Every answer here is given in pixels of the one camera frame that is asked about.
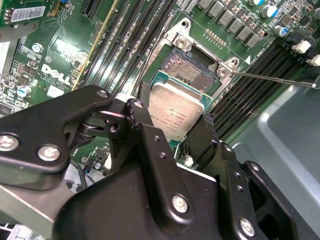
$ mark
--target green circuit board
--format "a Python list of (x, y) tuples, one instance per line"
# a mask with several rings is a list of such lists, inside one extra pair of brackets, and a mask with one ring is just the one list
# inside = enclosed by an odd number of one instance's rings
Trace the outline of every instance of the green circuit board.
[[(84, 1), (61, 3), (55, 17), (42, 19), (36, 31), (19, 40), (10, 74), (0, 79), (0, 117), (88, 84), (99, 85), (114, 94), (130, 93), (169, 15), (172, 19), (168, 30), (188, 18), (193, 39), (223, 61), (237, 57), (237, 70), (243, 72), (254, 65), (275, 40), (275, 26), (286, 27), (289, 31), (302, 29), (307, 38), (319, 41), (319, 22), (313, 18), (314, 9), (319, 7), (318, 0), (269, 0), (259, 6), (251, 6), (246, 0), (222, 0), (217, 17), (209, 14), (217, 1), (207, 2), (207, 7), (203, 7), (201, 0), (102, 0), (94, 17), (89, 19), (82, 13)], [(2, 17), (8, 3), (2, 2)], [(274, 17), (261, 15), (262, 8), (268, 4), (278, 8)], [(233, 33), (229, 23), (224, 25), (221, 18), (226, 11), (249, 30), (250, 36), (258, 37), (254, 46), (250, 46), (247, 39), (240, 39), (239, 32)], [(102, 49), (108, 41), (112, 47)], [(173, 48), (163, 47), (143, 77), (145, 82), (153, 81)], [(21, 85), (31, 89), (24, 98), (17, 95)], [(210, 98), (219, 85), (216, 82), (204, 94)], [(215, 100), (210, 100), (210, 105), (206, 106), (208, 110)], [(73, 157), (78, 162), (88, 158), (97, 160), (97, 151), (108, 147), (105, 139), (97, 139), (77, 150)]]
[(50, 17), (60, 0), (0, 0), (0, 28)]

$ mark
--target memory dimm slot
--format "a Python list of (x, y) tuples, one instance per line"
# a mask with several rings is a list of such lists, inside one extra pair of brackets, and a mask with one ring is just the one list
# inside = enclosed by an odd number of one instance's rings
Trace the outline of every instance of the memory dimm slot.
[(143, 40), (144, 42), (147, 42), (147, 44), (141, 45), (137, 44), (133, 51), (128, 53), (128, 57), (130, 57), (130, 61), (127, 62), (127, 64), (122, 68), (122, 75), (119, 77), (119, 80), (116, 82), (115, 87), (112, 91), (112, 94), (117, 94), (122, 90), (124, 85), (126, 84), (126, 80), (131, 75), (133, 69), (135, 66), (137, 66), (139, 59), (142, 57), (142, 53), (146, 51), (146, 49), (150, 46), (152, 40), (157, 37), (157, 35), (160, 33), (162, 26), (166, 22), (166, 15), (168, 15), (172, 5), (176, 3), (176, 0), (174, 1), (166, 1), (165, 4), (163, 4), (163, 1), (161, 1), (160, 5), (161, 7), (158, 8), (159, 13), (154, 13), (154, 15), (149, 16), (148, 20), (153, 22), (150, 27), (148, 27), (148, 31), (142, 30), (139, 33), (139, 40)]
[[(282, 54), (278, 54), (275, 57), (275, 62), (277, 63), (278, 61), (281, 61), (284, 59), (284, 56)], [(274, 71), (274, 69), (278, 68), (277, 64), (267, 64), (265, 68), (260, 70), (259, 74), (270, 74)], [(269, 83), (270, 81), (266, 81), (266, 80), (260, 80), (260, 79), (256, 79), (256, 78), (250, 78), (250, 77), (245, 77), (244, 79), (240, 79), (240, 81), (248, 81), (249, 85), (246, 85), (245, 87), (241, 88), (240, 93), (234, 97), (232, 96), (232, 98), (228, 97), (228, 99), (230, 99), (228, 101), (228, 106), (225, 108), (225, 110), (223, 111), (224, 114), (224, 121), (227, 121), (229, 117), (231, 117), (231, 114), (237, 109), (237, 106), (241, 106), (241, 104), (243, 104), (245, 101), (247, 101), (247, 98), (249, 98), (251, 96), (251, 93), (254, 93), (257, 89), (263, 88), (263, 84)], [(217, 121), (215, 122), (215, 126), (217, 128), (221, 127), (221, 125), (224, 124), (224, 122), (219, 122), (219, 118), (218, 115), (215, 115)]]
[[(289, 79), (300, 68), (294, 56), (274, 43), (247, 72)], [(219, 138), (225, 141), (230, 137), (243, 123), (255, 116), (281, 86), (278, 82), (241, 77), (209, 113), (214, 118)]]
[(105, 82), (107, 80), (107, 87), (108, 89), (110, 82), (115, 79), (116, 75), (120, 71), (123, 62), (125, 61), (125, 54), (132, 48), (132, 44), (136, 41), (136, 35), (140, 31), (143, 24), (146, 22), (147, 16), (150, 14), (150, 11), (155, 8), (157, 1), (147, 1), (146, 8), (142, 11), (144, 1), (140, 1), (139, 6), (135, 10), (135, 15), (133, 20), (130, 22), (130, 25), (124, 31), (124, 36), (122, 36), (121, 44), (115, 51), (115, 54), (112, 56), (112, 60), (109, 63), (107, 68), (108, 74), (103, 76), (100, 82)]
[[(167, 6), (169, 5), (170, 0), (167, 0), (165, 4), (163, 3), (163, 0), (157, 1), (155, 7), (151, 10), (151, 13), (147, 16), (147, 19), (144, 21), (143, 27), (139, 31), (139, 34), (137, 35), (137, 38), (133, 43), (133, 46), (131, 47), (130, 51), (126, 54), (126, 61), (124, 62), (120, 70), (121, 73), (124, 73), (127, 67), (131, 65), (130, 62), (132, 60), (135, 60), (136, 56), (140, 53), (140, 49), (143, 49), (145, 47), (144, 43), (148, 43), (150, 36), (154, 32), (154, 29), (156, 28), (157, 24), (159, 24), (158, 22), (163, 17), (163, 14), (166, 14), (166, 12), (168, 11)], [(118, 88), (122, 85), (122, 82), (119, 81), (121, 75), (122, 74), (118, 74), (115, 79), (109, 79), (108, 83), (105, 84), (103, 87), (106, 90), (108, 90), (112, 86), (112, 84), (116, 82), (113, 92), (115, 92), (115, 90), (118, 91)]]
[(84, 85), (94, 84), (94, 79), (99, 73), (100, 67), (104, 63), (104, 59), (110, 54), (113, 45), (118, 39), (123, 27), (126, 25), (127, 18), (125, 16), (130, 13), (131, 8), (132, 4), (130, 0), (125, 0), (121, 5), (114, 24), (108, 32), (107, 37), (103, 41), (99, 52), (94, 58), (93, 63), (91, 64), (88, 73), (85, 76), (83, 82)]

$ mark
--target black dimm slot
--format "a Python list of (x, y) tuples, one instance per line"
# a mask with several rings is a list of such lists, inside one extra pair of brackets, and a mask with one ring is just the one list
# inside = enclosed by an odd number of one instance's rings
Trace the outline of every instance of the black dimm slot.
[[(293, 56), (274, 43), (247, 72), (288, 79), (300, 68), (299, 62)], [(278, 82), (241, 77), (209, 113), (214, 117), (219, 137), (226, 140), (231, 136), (281, 86)]]
[[(283, 55), (278, 55), (276, 57), (276, 61), (279, 61), (279, 60), (283, 60)], [(267, 68), (261, 70), (260, 74), (266, 74), (266, 73), (272, 73), (272, 71), (277, 68), (277, 64), (269, 64), (267, 66)], [(260, 84), (263, 84), (265, 82), (268, 82), (268, 81), (265, 81), (265, 80), (260, 80), (260, 79), (256, 79), (256, 78), (252, 78), (252, 83), (251, 85), (249, 85), (249, 87), (246, 88), (245, 92), (242, 94), (242, 95), (239, 95), (237, 98), (233, 98), (234, 99), (234, 102), (235, 104), (233, 104), (232, 106), (229, 106), (228, 109), (226, 109), (223, 113), (223, 118), (219, 118), (219, 117), (216, 117), (215, 120), (215, 124), (216, 124), (216, 127), (217, 129), (219, 127), (223, 128), (223, 123), (225, 121), (227, 121), (229, 119), (229, 116), (235, 112), (239, 106), (241, 106), (241, 104), (245, 103), (245, 100), (247, 100), (247, 97), (249, 97), (252, 93), (255, 92), (255, 90), (260, 86)]]
[(105, 55), (103, 63), (100, 65), (100, 70), (98, 71), (98, 74), (96, 75), (96, 77), (93, 81), (93, 85), (98, 85), (101, 82), (101, 80), (102, 80), (103, 76), (105, 75), (111, 61), (114, 58), (114, 54), (117, 52), (117, 49), (119, 49), (119, 47), (121, 45), (120, 40), (123, 39), (124, 35), (127, 33), (128, 29), (129, 29), (129, 27), (133, 24), (133, 21), (134, 21), (133, 18), (135, 18), (135, 16), (138, 14), (138, 12), (136, 11), (137, 5), (141, 5), (141, 4), (143, 4), (143, 2), (144, 1), (136, 1), (134, 3), (134, 5), (130, 5), (130, 7), (128, 9), (128, 16), (125, 18), (126, 21), (122, 23), (123, 25), (122, 25), (121, 29), (117, 31), (118, 35), (117, 35), (117, 37), (114, 37), (113, 45), (112, 45), (112, 47), (109, 48), (109, 53)]
[[(279, 50), (280, 48), (276, 44), (271, 45), (267, 50), (267, 52), (261, 56), (260, 60), (254, 63), (248, 71), (250, 71), (251, 73), (256, 73), (257, 70), (261, 69), (270, 58), (272, 58), (277, 54)], [(229, 97), (224, 97), (219, 102), (219, 104), (213, 109), (214, 115), (215, 116), (220, 115), (221, 111), (223, 111), (224, 108), (227, 107), (226, 104), (228, 104), (228, 101), (232, 100), (233, 98), (236, 98), (237, 95), (241, 93), (241, 91), (243, 91), (243, 89), (245, 89), (245, 87), (249, 85), (252, 80), (253, 79), (250, 77), (242, 77), (240, 80), (238, 80), (238, 82), (230, 90), (228, 94)]]
[[(293, 62), (289, 60), (284, 65), (284, 68), (290, 69), (290, 71), (287, 74), (283, 75), (282, 70), (278, 68), (276, 75), (278, 77), (281, 76), (282, 78), (290, 78), (300, 69), (299, 66), (292, 63)], [(262, 87), (259, 90), (259, 92), (263, 92), (263, 94), (255, 93), (258, 99), (252, 99), (250, 102), (248, 102), (245, 106), (242, 107), (242, 111), (238, 110), (237, 113), (232, 116), (235, 124), (225, 124), (222, 128), (219, 128), (217, 133), (220, 134), (222, 138), (227, 139), (235, 130), (238, 129), (238, 127), (240, 127), (251, 116), (251, 114), (254, 114), (282, 86), (282, 84), (278, 82), (268, 82), (269, 86), (271, 86), (269, 87), (269, 89), (265, 90)]]
[[(138, 28), (139, 22), (141, 22), (141, 16), (144, 16), (144, 12), (141, 13), (141, 8), (142, 6), (145, 4), (145, 1), (136, 1), (135, 5), (133, 7), (134, 12), (131, 16), (128, 17), (128, 19), (130, 19), (129, 23), (126, 25), (126, 28), (121, 32), (121, 34), (118, 37), (118, 41), (113, 45), (112, 48), (112, 53), (109, 56), (107, 56), (107, 58), (104, 60), (102, 70), (100, 71), (100, 75), (96, 78), (96, 84), (100, 83), (101, 81), (105, 81), (104, 84), (106, 84), (108, 82), (108, 79), (111, 79), (111, 81), (113, 80), (113, 78), (111, 78), (110, 76), (114, 76), (116, 73), (115, 71), (119, 68), (119, 65), (122, 64), (121, 60), (124, 59), (123, 55), (127, 52), (127, 48), (130, 45), (130, 39), (132, 36), (129, 36), (129, 39), (127, 42), (124, 42), (125, 37), (128, 36), (131, 28), (133, 27), (133, 24), (135, 21), (137, 21), (137, 25), (134, 27), (133, 32), (136, 31), (136, 29)], [(114, 60), (115, 54), (119, 53), (118, 59), (116, 60), (116, 62), (114, 63), (114, 65), (112, 66), (111, 71), (108, 73), (108, 76), (106, 76), (106, 78), (104, 77), (105, 72), (107, 71), (109, 65), (112, 63), (112, 61)]]
[[(136, 14), (135, 16), (133, 17), (133, 19), (136, 19), (136, 17), (138, 16), (138, 13), (140, 12), (142, 6), (144, 4), (144, 1), (140, 1), (140, 4), (136, 10)], [(146, 9), (144, 10), (144, 12), (142, 13), (142, 17), (138, 20), (135, 28), (134, 28), (134, 31), (133, 33), (131, 34), (130, 38), (128, 39), (126, 45), (127, 45), (127, 48), (121, 53), (121, 56), (119, 57), (118, 61), (115, 63), (114, 67), (112, 68), (112, 71), (110, 72), (109, 76), (107, 77), (107, 80), (105, 81), (104, 83), (104, 86), (106, 90), (108, 90), (110, 88), (110, 86), (112, 85), (113, 83), (113, 79), (117, 76), (117, 74), (119, 73), (122, 65), (123, 65), (123, 62), (124, 62), (124, 59), (126, 59), (126, 54), (127, 52), (130, 50), (130, 48), (132, 47), (132, 43), (134, 43), (136, 41), (136, 35), (138, 34), (139, 32), (139, 29), (141, 29), (142, 25), (146, 22), (146, 18), (147, 16), (149, 16), (150, 12), (152, 11), (152, 9), (155, 8), (155, 5), (157, 4), (157, 1), (151, 1), (148, 6), (146, 7)], [(125, 33), (127, 33), (131, 27), (131, 24), (133, 23), (134, 21), (132, 20), (130, 22), (130, 25), (129, 27), (126, 29)]]
[[(280, 60), (283, 59), (283, 55), (279, 54), (276, 56), (275, 61), (278, 62)], [(262, 69), (261, 72), (259, 72), (259, 74), (267, 74), (267, 73), (271, 73), (275, 68), (277, 68), (276, 64), (267, 64), (266, 68)], [(229, 97), (230, 101), (228, 103), (228, 109), (226, 109), (223, 113), (224, 116), (224, 120), (226, 121), (228, 119), (228, 117), (233, 113), (233, 111), (236, 109), (237, 106), (240, 106), (244, 101), (246, 101), (246, 99), (250, 96), (250, 94), (252, 92), (254, 92), (256, 89), (258, 88), (263, 88), (263, 86), (260, 87), (260, 85), (264, 84), (264, 83), (268, 83), (269, 81), (267, 80), (260, 80), (260, 79), (256, 79), (256, 78), (250, 78), (250, 77), (245, 77), (244, 79), (240, 79), (240, 81), (247, 81), (249, 80), (249, 86), (250, 87), (246, 87), (245, 89), (241, 89), (241, 94), (237, 95), (237, 96), (233, 96), (232, 98)], [(219, 118), (216, 116), (216, 122), (215, 122), (215, 126), (217, 128), (219, 128), (223, 122), (219, 122)]]
[(132, 74), (132, 71), (134, 70), (135, 66), (137, 66), (139, 60), (142, 58), (142, 53), (144, 53), (148, 47), (150, 46), (152, 40), (154, 38), (157, 37), (157, 35), (160, 33), (162, 26), (165, 24), (165, 22), (167, 21), (167, 19), (165, 18), (165, 15), (169, 12), (169, 10), (171, 9), (172, 5), (174, 5), (177, 2), (177, 0), (174, 1), (167, 1), (164, 11), (161, 13), (160, 17), (158, 17), (157, 21), (155, 21), (155, 25), (152, 28), (152, 30), (150, 29), (148, 33), (153, 33), (152, 35), (149, 35), (146, 42), (147, 44), (142, 47), (140, 46), (139, 49), (136, 51), (135, 56), (133, 58), (133, 60), (129, 63), (128, 67), (125, 69), (124, 73), (122, 74), (121, 78), (119, 79), (119, 81), (117, 82), (115, 88), (112, 91), (112, 94), (117, 94), (118, 92), (120, 92), (122, 90), (122, 88), (125, 85), (125, 80)]
[[(97, 69), (95, 72), (98, 73), (100, 71), (100, 66), (102, 63), (99, 63), (100, 61), (102, 61), (102, 59), (104, 58), (104, 56), (108, 56), (111, 52), (111, 48), (112, 46), (115, 44), (116, 40), (118, 39), (118, 36), (119, 36), (119, 29), (121, 30), (124, 25), (125, 25), (125, 22), (123, 22), (119, 27), (117, 26), (116, 23), (118, 23), (120, 21), (120, 19), (123, 17), (123, 15), (128, 12), (128, 10), (130, 9), (130, 0), (125, 0), (124, 3), (121, 5), (120, 9), (119, 9), (119, 12), (118, 12), (118, 15), (115, 19), (115, 22), (114, 24), (112, 25), (112, 28), (110, 29), (110, 31), (108, 32), (107, 34), (107, 37), (104, 39), (103, 43), (102, 43), (102, 46), (100, 48), (100, 50), (98, 51), (97, 55), (95, 56), (94, 60), (93, 60), (93, 63), (91, 64), (85, 78), (84, 78), (84, 81), (83, 81), (83, 85), (87, 85), (87, 84), (93, 84), (93, 85), (96, 85), (94, 84), (94, 81), (95, 81), (95, 76), (92, 76), (93, 74), (93, 71), (96, 69), (96, 67), (99, 67), (99, 69)], [(113, 34), (116, 30), (116, 28), (118, 27), (118, 30), (117, 30), (117, 33), (115, 34), (114, 38), (113, 38), (113, 41), (111, 43), (110, 46), (108, 46), (108, 40), (111, 36), (111, 34)]]
[[(167, 0), (165, 2), (165, 4), (163, 4), (163, 0), (158, 0), (156, 3), (157, 7), (153, 7), (151, 9), (151, 13), (147, 16), (147, 19), (144, 21), (143, 23), (143, 27), (141, 28), (141, 30), (139, 31), (139, 33), (137, 34), (137, 37), (135, 38), (135, 41), (138, 41), (142, 38), (143, 33), (146, 31), (147, 27), (149, 27), (149, 30), (147, 31), (146, 35), (143, 37), (145, 42), (149, 42), (149, 38), (150, 35), (153, 33), (155, 26), (157, 25), (159, 19), (161, 19), (162, 14), (167, 12), (167, 6), (170, 4), (170, 0)], [(132, 61), (135, 60), (136, 56), (139, 55), (139, 51), (140, 49), (143, 49), (144, 46), (143, 45), (139, 45), (136, 52), (133, 54), (133, 57), (131, 58), (131, 61), (129, 63), (129, 65), (127, 66), (127, 68), (124, 71), (124, 74), (126, 73), (126, 70), (129, 68), (131, 68), (131, 63)], [(129, 55), (131, 54), (131, 52), (127, 53), (127, 56), (125, 57), (126, 59), (129, 59)], [(118, 92), (118, 89), (121, 89), (125, 82), (126, 79), (124, 79), (122, 76), (121, 78), (118, 80), (118, 82), (115, 85), (114, 90), (112, 91), (113, 93)], [(103, 86), (104, 89), (108, 90), (111, 86), (112, 82), (109, 82), (108, 84), (106, 84), (105, 86)]]

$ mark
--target motherboard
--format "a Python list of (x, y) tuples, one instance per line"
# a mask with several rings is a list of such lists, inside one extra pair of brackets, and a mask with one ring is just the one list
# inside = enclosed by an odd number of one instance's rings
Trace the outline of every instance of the motherboard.
[[(0, 42), (33, 24), (0, 43), (0, 117), (86, 85), (136, 97), (145, 82), (173, 151), (201, 114), (228, 141), (288, 87), (233, 72), (295, 80), (320, 66), (319, 20), (318, 0), (0, 0)], [(106, 173), (109, 153), (97, 138), (72, 157)]]

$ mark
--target chip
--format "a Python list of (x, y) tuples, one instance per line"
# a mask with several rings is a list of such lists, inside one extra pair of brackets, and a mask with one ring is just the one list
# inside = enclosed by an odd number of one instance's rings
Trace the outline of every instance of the chip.
[(222, 15), (222, 17), (219, 19), (218, 23), (224, 27), (228, 25), (230, 20), (233, 18), (233, 14), (230, 11), (225, 11), (225, 13)]
[(27, 85), (28, 81), (29, 81), (29, 79), (24, 76), (19, 76), (17, 79), (18, 85)]
[(302, 25), (302, 26), (305, 26), (307, 25), (307, 23), (309, 22), (309, 18), (304, 15), (300, 20), (299, 20), (299, 23)]
[(291, 21), (291, 17), (288, 14), (286, 14), (281, 18), (280, 23), (283, 27), (286, 27)]
[(254, 32), (255, 34), (258, 34), (261, 29), (262, 29), (262, 26), (261, 26), (261, 25), (257, 25), (257, 26), (255, 27), (255, 29), (253, 30), (253, 32)]
[(242, 40), (242, 41), (245, 41), (245, 40), (249, 37), (249, 35), (250, 35), (251, 33), (252, 33), (251, 30), (250, 30), (247, 26), (245, 26), (245, 27), (236, 35), (236, 37), (237, 37), (238, 39)]
[(201, 10), (205, 10), (207, 7), (209, 7), (210, 3), (212, 0), (200, 0), (197, 4), (197, 6), (201, 9)]
[(31, 76), (35, 76), (36, 75), (36, 72), (37, 72), (37, 69), (35, 69), (34, 67), (31, 67), (30, 70), (29, 70), (29, 74)]
[(238, 11), (238, 13), (236, 14), (236, 17), (237, 17), (237, 18), (241, 18), (245, 13), (246, 13), (246, 11), (243, 10), (242, 8), (240, 8), (240, 10)]
[(252, 22), (254, 21), (254, 19), (253, 19), (253, 17), (248, 17), (248, 19), (245, 21), (245, 25), (247, 26), (247, 27), (249, 27), (250, 26), (250, 24), (252, 24)]
[(248, 48), (253, 48), (259, 41), (260, 37), (254, 34), (244, 45), (246, 45)]
[(240, 29), (240, 27), (241, 27), (242, 25), (243, 25), (242, 22), (241, 22), (238, 18), (236, 18), (236, 19), (232, 22), (232, 24), (227, 28), (227, 30), (228, 30), (229, 32), (235, 34), (235, 33)]
[(24, 71), (25, 73), (29, 73), (29, 70), (30, 70), (30, 66), (24, 65), (23, 71)]
[(235, 7), (235, 5), (236, 5), (236, 2), (235, 1), (231, 1), (229, 4), (228, 4), (228, 6), (226, 7), (226, 9), (228, 9), (228, 10), (232, 10), (234, 7)]
[(75, 70), (75, 69), (73, 69), (73, 70), (71, 71), (71, 76), (74, 77), (75, 79), (78, 78), (79, 75), (80, 75), (80, 72), (79, 72), (79, 71), (77, 71), (77, 70)]
[(224, 6), (221, 2), (217, 1), (210, 9), (210, 11), (207, 12), (207, 14), (212, 17), (216, 18), (220, 12), (224, 9)]
[(74, 64), (73, 64), (76, 68), (78, 68), (80, 65), (81, 65), (81, 62), (79, 61), (74, 61)]
[(0, 103), (0, 115), (7, 116), (12, 113), (12, 108)]
[(293, 16), (296, 12), (298, 12), (298, 9), (294, 6), (294, 7), (291, 9), (291, 11), (289, 12), (289, 14), (290, 14), (291, 16)]
[(320, 38), (320, 29), (315, 31), (314, 34), (312, 34), (312, 37), (314, 37), (314, 39), (319, 39)]

